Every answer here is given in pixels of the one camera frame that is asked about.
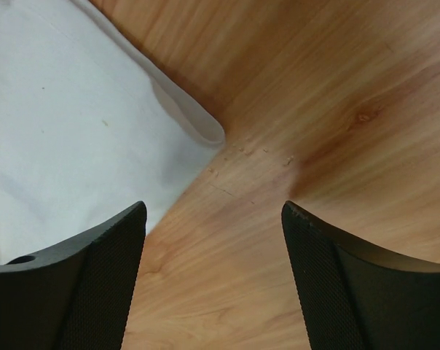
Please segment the white t shirt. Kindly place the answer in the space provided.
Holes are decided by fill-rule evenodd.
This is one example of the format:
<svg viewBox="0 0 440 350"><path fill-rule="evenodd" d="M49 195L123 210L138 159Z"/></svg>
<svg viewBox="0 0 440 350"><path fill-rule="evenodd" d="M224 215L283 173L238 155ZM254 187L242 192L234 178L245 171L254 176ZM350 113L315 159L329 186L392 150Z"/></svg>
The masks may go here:
<svg viewBox="0 0 440 350"><path fill-rule="evenodd" d="M0 1L0 264L137 201L154 227L224 129L88 1Z"/></svg>

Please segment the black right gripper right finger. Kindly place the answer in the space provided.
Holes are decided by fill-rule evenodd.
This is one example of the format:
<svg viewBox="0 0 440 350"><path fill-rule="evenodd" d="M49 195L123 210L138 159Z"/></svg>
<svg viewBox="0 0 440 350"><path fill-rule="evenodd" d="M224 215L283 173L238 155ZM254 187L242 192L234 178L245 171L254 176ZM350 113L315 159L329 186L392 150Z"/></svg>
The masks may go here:
<svg viewBox="0 0 440 350"><path fill-rule="evenodd" d="M312 349L440 349L440 264L365 241L291 201L281 222Z"/></svg>

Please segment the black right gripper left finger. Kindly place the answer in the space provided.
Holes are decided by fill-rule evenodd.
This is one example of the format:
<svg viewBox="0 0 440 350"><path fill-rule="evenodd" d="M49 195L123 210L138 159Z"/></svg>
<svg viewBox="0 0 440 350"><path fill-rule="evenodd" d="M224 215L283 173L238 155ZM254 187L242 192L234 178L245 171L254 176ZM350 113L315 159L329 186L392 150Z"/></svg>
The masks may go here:
<svg viewBox="0 0 440 350"><path fill-rule="evenodd" d="M0 265L0 349L120 349L146 206Z"/></svg>

